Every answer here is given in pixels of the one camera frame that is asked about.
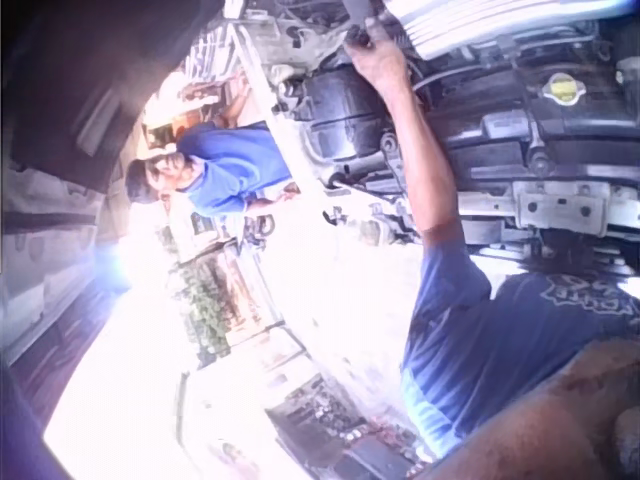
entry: engine bay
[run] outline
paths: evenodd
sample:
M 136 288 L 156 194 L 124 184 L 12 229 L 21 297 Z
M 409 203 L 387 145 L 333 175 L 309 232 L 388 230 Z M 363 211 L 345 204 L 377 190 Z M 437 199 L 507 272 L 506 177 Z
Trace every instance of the engine bay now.
M 228 1 L 203 33 L 213 41 L 194 44 L 190 58 L 217 52 L 222 68 L 209 62 L 195 74 L 208 79 L 242 64 L 294 179 L 327 221 L 364 218 L 380 243 L 417 242 L 393 124 L 342 48 L 351 3 Z M 469 248 L 633 274 L 640 26 L 624 15 L 630 3 L 539 2 L 571 6 L 562 15 L 560 6 L 469 3 L 374 5 L 451 162 Z M 434 26 L 443 15 L 447 31 Z

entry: hair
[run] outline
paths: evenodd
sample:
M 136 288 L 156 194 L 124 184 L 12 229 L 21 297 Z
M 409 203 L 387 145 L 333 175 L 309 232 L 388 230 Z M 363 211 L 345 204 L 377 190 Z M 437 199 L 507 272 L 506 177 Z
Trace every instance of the hair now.
M 158 193 L 147 181 L 145 160 L 135 159 L 129 164 L 125 188 L 132 203 L 153 203 L 158 200 Z

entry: ground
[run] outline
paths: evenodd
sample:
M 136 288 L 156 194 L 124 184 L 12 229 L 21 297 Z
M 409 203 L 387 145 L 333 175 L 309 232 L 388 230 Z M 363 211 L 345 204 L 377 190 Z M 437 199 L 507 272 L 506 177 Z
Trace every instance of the ground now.
M 400 364 L 422 247 L 369 247 L 295 200 L 276 215 L 261 267 L 285 321 L 362 413 L 410 427 Z

